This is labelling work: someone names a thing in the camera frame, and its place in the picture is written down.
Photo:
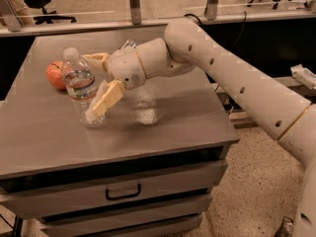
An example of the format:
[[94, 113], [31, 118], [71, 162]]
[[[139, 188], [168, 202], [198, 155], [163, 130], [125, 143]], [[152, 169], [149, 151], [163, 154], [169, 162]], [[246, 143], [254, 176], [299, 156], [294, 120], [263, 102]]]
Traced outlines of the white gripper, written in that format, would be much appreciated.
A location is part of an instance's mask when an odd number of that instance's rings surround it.
[[133, 47], [125, 47], [115, 51], [111, 56], [106, 52], [84, 54], [83, 58], [90, 67], [98, 73], [106, 73], [115, 79], [108, 83], [104, 80], [85, 113], [87, 121], [94, 121], [103, 116], [108, 109], [114, 106], [127, 90], [142, 86], [145, 81], [145, 72], [138, 53]]

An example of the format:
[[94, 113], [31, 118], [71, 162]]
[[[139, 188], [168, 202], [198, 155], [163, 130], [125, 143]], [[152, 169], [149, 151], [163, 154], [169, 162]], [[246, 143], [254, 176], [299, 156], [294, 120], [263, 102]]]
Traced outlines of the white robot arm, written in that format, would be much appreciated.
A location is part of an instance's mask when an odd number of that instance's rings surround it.
[[94, 118], [150, 78], [184, 74], [192, 65], [203, 70], [304, 166], [292, 237], [316, 237], [315, 104], [223, 48], [189, 18], [170, 22], [161, 39], [84, 57], [110, 80], [90, 106]]

